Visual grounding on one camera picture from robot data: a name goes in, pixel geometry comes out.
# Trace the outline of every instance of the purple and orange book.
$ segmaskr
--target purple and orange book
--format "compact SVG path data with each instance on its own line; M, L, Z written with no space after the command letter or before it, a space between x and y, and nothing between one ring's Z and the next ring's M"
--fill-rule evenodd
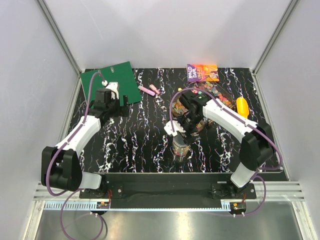
M188 64L188 82L219 82L217 65Z

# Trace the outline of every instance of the yellow plastic container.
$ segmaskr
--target yellow plastic container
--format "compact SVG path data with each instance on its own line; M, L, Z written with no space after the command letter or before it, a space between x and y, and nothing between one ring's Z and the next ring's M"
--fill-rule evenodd
M243 97L238 97L236 99L236 111L239 115L241 115L244 118L248 118L248 115L250 113L248 103L246 99Z

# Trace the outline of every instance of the white wall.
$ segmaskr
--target white wall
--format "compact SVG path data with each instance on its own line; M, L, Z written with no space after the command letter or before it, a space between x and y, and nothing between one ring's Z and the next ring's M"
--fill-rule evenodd
M290 0L45 0L82 68L254 67Z
M76 74L35 0L1 0L0 33L0 238L17 240Z
M320 1L303 0L258 72L292 180L320 236Z

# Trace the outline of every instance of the green board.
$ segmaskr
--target green board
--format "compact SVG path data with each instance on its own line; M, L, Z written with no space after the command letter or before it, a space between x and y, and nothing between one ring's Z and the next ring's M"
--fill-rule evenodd
M124 95L128 96L128 103L134 104L140 102L142 100L140 91L138 89L135 76L132 72L132 68L130 62L124 62L113 66L107 66L101 69L96 69L88 72L84 72L80 74L83 91L85 95L85 99L88 100L89 94L89 85L91 77L94 73L101 71L101 74L104 78L110 82L118 82L119 83L119 99L120 99L120 106L124 105ZM96 90L104 88L102 85L102 78L97 75L92 84L91 89L91 99L90 101L94 100L96 97Z

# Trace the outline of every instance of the pink marker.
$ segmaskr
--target pink marker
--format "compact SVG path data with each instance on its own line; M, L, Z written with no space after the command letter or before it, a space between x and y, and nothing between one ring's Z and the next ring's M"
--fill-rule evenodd
M160 94L159 90L155 87L155 85L151 84L149 87L150 87L151 90L154 91L156 94Z
M145 88L144 86L138 86L138 89L140 89L141 91L143 91L153 97L156 95L156 93L154 91L151 91L151 90Z

